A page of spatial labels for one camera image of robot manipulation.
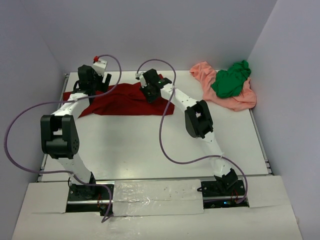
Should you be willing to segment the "red t-shirt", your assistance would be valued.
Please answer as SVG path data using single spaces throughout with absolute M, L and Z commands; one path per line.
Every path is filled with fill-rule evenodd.
M 64 100 L 74 100 L 84 97 L 84 93 L 65 92 Z M 72 115 L 75 119 L 90 114 L 101 116 L 161 116 L 169 102 L 158 98 L 148 103 L 140 91 L 140 84 L 121 83 L 104 96 L 69 102 L 55 113 L 57 116 Z

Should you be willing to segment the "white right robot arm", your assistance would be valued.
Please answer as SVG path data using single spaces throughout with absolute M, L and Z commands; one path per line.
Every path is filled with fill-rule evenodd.
M 232 168 L 231 162 L 222 156 L 221 153 L 200 157 L 191 161 L 179 162 L 170 158 L 163 147 L 162 127 L 170 104 L 173 104 L 184 113 L 185 129 L 192 138 L 205 141 L 208 144 L 217 144 L 214 134 L 214 122 L 206 101 L 195 100 L 189 97 L 183 91 L 176 88 L 173 81 L 166 77 L 160 77 L 153 68 L 146 72 L 136 72 L 135 79 L 140 82 L 140 91 L 148 103 L 153 103 L 159 98 L 167 100 L 158 132 L 160 149 L 164 156 L 170 162 L 177 165 L 188 165 L 204 159 L 210 159 L 218 192 L 227 196 L 234 191 L 238 176 Z

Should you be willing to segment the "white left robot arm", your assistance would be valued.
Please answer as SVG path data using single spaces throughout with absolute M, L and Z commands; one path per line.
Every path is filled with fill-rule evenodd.
M 75 121 L 93 103 L 97 92 L 107 92 L 112 76 L 105 74 L 106 67 L 104 60 L 80 66 L 78 80 L 67 101 L 57 111 L 40 119 L 42 151 L 68 172 L 70 190 L 87 200 L 97 195 L 98 187 L 93 173 L 79 155 L 80 140 Z

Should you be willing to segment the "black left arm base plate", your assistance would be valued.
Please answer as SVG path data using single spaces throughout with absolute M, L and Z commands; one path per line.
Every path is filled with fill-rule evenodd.
M 67 213 L 99 213 L 102 217 L 110 205 L 110 195 L 103 186 L 86 186 L 68 183 Z

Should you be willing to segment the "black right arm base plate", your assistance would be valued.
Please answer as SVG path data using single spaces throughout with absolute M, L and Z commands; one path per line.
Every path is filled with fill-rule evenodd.
M 238 180 L 229 190 L 218 188 L 217 181 L 202 180 L 197 189 L 202 194 L 204 209 L 249 207 L 248 201 L 237 203 L 245 194 L 245 185 Z

